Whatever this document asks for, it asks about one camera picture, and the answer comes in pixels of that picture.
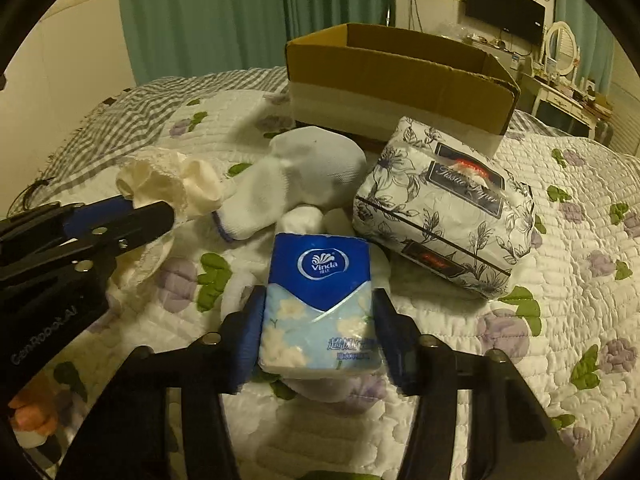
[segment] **white quilted bedspread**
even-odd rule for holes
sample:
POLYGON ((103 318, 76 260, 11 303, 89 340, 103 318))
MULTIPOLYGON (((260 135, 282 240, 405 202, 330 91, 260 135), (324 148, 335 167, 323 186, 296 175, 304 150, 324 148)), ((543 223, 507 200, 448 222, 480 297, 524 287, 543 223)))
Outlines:
MULTIPOLYGON (((203 98, 174 114, 157 145, 199 155, 223 172, 233 164, 255 162, 268 148, 263 134, 290 126, 288 105, 281 100, 258 91, 203 98), (189 132, 194 114, 203 111, 207 115, 200 115, 189 132)), ((596 479, 640 415, 640 367, 635 367, 640 164, 585 139, 516 132, 503 139, 496 160, 532 187, 539 217, 534 248, 511 276, 508 290, 521 287, 518 294, 487 302, 398 256, 392 259, 392 299, 424 333, 454 349, 505 349, 547 413, 558 417, 580 476, 596 479), (536 324, 523 316, 537 317, 536 305, 542 330, 534 336, 531 327, 536 324)), ((56 199, 94 202, 113 196, 116 172, 104 170, 56 199)), ((203 218, 176 236, 171 257, 191 262, 197 273, 203 272, 202 254, 213 252, 224 256, 233 271, 250 270, 259 280, 266 278, 272 229, 228 245, 203 218)), ((189 300, 197 290, 190 292, 176 306, 162 300, 156 284, 149 283, 144 301, 114 305, 110 318, 81 334, 50 364, 51 371, 72 362, 86 389, 86 405, 74 396, 69 416, 62 419, 69 437, 82 411, 95 402, 135 346, 179 348, 216 328, 218 311, 200 312, 189 300)), ((414 399, 399 396, 388 381, 385 399, 359 416, 337 415, 300 396, 283 400, 266 383, 246 384, 239 395, 225 396, 224 403, 245 480, 295 479, 310 470, 394 479, 415 407, 414 399)), ((466 460, 468 413, 468 397, 461 394, 452 468, 456 479, 462 478, 466 460)), ((180 441, 178 416, 179 407, 172 403, 170 418, 180 441)), ((172 454, 172 463, 180 477, 179 454, 172 454)))

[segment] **vinda logo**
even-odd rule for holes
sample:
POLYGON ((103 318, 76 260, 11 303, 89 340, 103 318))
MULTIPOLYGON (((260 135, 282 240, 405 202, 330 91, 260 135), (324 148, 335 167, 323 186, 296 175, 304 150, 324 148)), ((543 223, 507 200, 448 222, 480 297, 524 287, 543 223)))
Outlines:
POLYGON ((324 280, 348 267, 349 257, 339 249, 309 249, 298 258, 298 270, 308 280, 324 280))

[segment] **black tv screen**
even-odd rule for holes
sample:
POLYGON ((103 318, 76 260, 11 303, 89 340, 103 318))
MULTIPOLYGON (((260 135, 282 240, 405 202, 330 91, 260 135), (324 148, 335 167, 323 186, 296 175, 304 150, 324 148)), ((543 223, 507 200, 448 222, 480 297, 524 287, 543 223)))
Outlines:
POLYGON ((545 7, 534 0, 466 0, 465 13, 529 43, 542 44, 545 7))

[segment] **open cardboard box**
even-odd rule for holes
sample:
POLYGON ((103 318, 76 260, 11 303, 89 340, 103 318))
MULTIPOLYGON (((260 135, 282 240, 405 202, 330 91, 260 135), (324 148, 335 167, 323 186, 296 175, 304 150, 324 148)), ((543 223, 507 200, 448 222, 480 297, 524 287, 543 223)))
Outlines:
POLYGON ((296 121, 383 146, 410 117, 493 156, 520 95, 484 51, 403 28, 345 23, 289 41, 296 121))

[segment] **tissue paper package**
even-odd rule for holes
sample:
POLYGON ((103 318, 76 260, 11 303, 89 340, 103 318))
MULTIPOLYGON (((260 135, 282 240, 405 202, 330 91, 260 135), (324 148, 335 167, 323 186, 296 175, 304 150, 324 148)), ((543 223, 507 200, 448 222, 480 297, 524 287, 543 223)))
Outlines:
POLYGON ((329 235, 276 236, 260 367, 292 379, 331 378, 378 370, 371 313, 369 248, 329 235))
POLYGON ((353 203, 357 232, 487 298, 530 251, 528 185, 435 128, 402 118, 353 203))

